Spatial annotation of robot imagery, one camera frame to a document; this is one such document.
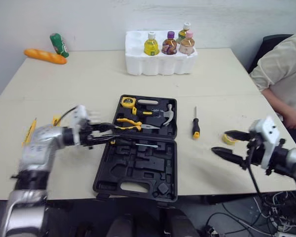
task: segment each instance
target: table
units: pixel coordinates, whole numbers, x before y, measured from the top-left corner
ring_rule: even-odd
[[[228,48],[198,49],[191,75],[131,76],[126,73],[124,51],[71,52],[68,63],[55,65],[26,59],[0,96],[0,199],[7,199],[21,157],[21,142],[34,118],[37,126],[51,123],[77,104],[101,112],[112,121],[122,94],[176,98],[178,102],[178,194],[218,195],[255,192],[247,171],[210,150],[224,146],[224,131],[247,131],[255,119],[273,116],[287,139],[284,147],[296,147],[276,114]],[[197,106],[201,136],[191,138],[193,108]],[[69,124],[69,118],[62,125]],[[94,198],[92,184],[105,145],[88,150],[68,147],[56,154],[48,183],[49,199]],[[245,155],[246,143],[234,152]],[[253,167],[262,192],[295,189],[292,179],[266,176]]]

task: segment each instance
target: sleeve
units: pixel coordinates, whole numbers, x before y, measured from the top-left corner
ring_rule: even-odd
[[[284,41],[266,53],[250,73],[260,91],[296,72],[296,42]]]

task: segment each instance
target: plastic bottle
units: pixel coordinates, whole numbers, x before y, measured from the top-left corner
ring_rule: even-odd
[[[181,53],[184,53],[184,54],[187,54],[187,55],[190,55],[194,52],[194,40],[192,39],[193,37],[193,32],[191,30],[187,31],[186,32],[186,35],[185,35],[185,39],[183,39],[181,41],[181,45],[180,45],[180,48],[179,48],[179,51]]]
[[[172,55],[177,53],[177,42],[173,39],[174,31],[168,31],[168,38],[162,43],[162,52]]]
[[[158,42],[154,39],[156,37],[155,32],[149,32],[148,33],[148,40],[145,42],[145,54],[148,54],[149,56],[155,56],[160,51],[158,49]]]
[[[191,28],[191,23],[185,22],[183,25],[183,30],[179,32],[179,37],[177,38],[177,43],[180,44],[181,41],[185,38],[186,32]]]
[[[69,53],[67,51],[67,47],[61,38],[60,34],[54,33],[50,35],[50,40],[54,46],[54,49],[56,53],[60,54],[61,56],[64,56],[67,58],[69,56]]]

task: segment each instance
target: screwdriver handle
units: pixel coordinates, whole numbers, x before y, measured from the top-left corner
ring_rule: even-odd
[[[195,118],[193,119],[193,138],[194,139],[197,139],[199,138],[199,132],[200,132],[200,129],[199,129],[199,126],[198,126],[198,118]]]
[[[136,107],[132,108],[132,114],[133,115],[137,115],[139,117],[158,117],[160,116],[160,112],[159,111],[141,111],[141,110],[137,110]]]
[[[115,139],[111,141],[111,145],[126,145],[126,146],[134,146],[136,145],[135,142],[127,141],[125,139]]]

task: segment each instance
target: styrofoam box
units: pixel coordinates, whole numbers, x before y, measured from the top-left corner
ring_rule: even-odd
[[[149,31],[128,31],[125,39],[125,57],[127,72],[131,75],[154,76],[157,74],[188,74],[192,72],[197,59],[197,51],[191,55],[178,52],[174,55],[166,55],[161,52],[162,43],[167,38],[168,31],[154,31],[158,42],[160,53],[149,56],[144,53],[144,44],[148,39]],[[178,38],[179,31],[175,32],[175,39]]]

